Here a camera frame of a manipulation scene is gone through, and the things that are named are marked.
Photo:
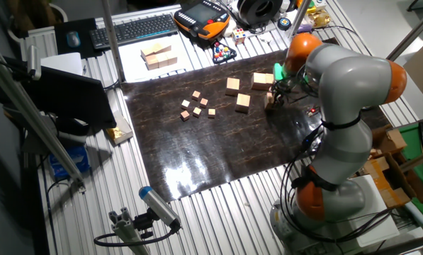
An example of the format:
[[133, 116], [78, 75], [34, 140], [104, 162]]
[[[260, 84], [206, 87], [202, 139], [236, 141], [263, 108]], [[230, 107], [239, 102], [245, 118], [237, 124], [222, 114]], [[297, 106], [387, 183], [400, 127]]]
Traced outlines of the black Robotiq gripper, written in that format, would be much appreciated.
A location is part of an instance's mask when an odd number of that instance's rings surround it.
[[292, 81], [277, 81], [273, 85], [273, 94], [272, 94], [272, 108], [276, 108], [278, 104], [283, 106], [285, 103], [284, 96], [288, 95], [296, 87], [296, 83]]

